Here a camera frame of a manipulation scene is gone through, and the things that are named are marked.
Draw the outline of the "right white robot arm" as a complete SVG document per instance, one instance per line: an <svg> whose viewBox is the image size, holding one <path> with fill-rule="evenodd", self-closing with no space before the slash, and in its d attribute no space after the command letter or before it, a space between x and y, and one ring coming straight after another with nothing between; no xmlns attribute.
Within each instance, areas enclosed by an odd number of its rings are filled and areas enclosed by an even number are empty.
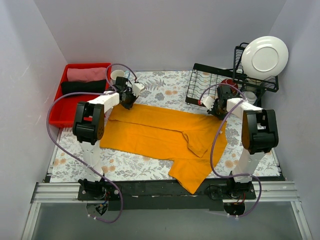
<svg viewBox="0 0 320 240"><path fill-rule="evenodd" d="M207 112L226 122L233 114L242 122L241 143L243 150L237 166L228 176L225 183L211 185L206 191L214 200L223 196L232 199L244 198L254 190L252 180L261 159L279 143L278 127L275 111L254 106L241 91L233 94L237 88L227 84L215 85L217 98L201 95L198 103L207 108Z"/></svg>

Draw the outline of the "orange t shirt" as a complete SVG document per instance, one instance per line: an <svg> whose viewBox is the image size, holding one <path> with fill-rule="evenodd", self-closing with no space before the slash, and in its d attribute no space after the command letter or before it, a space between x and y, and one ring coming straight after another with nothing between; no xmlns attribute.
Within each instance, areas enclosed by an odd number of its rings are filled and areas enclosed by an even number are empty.
<svg viewBox="0 0 320 240"><path fill-rule="evenodd" d="M212 115L117 105L106 122L100 147L170 160L169 176L194 194L225 151L226 126Z"/></svg>

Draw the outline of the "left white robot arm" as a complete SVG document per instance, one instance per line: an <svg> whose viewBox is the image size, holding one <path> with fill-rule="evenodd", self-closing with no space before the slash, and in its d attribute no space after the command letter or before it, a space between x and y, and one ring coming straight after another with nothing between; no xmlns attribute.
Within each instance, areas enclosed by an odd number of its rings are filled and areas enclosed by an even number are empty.
<svg viewBox="0 0 320 240"><path fill-rule="evenodd" d="M78 182L84 192L95 200L105 198L108 193L100 158L105 113L117 105L131 109L144 88L138 81L131 83L125 77L117 77L109 90L92 100L80 101L76 106L72 133L80 144L83 162L87 168L84 179Z"/></svg>

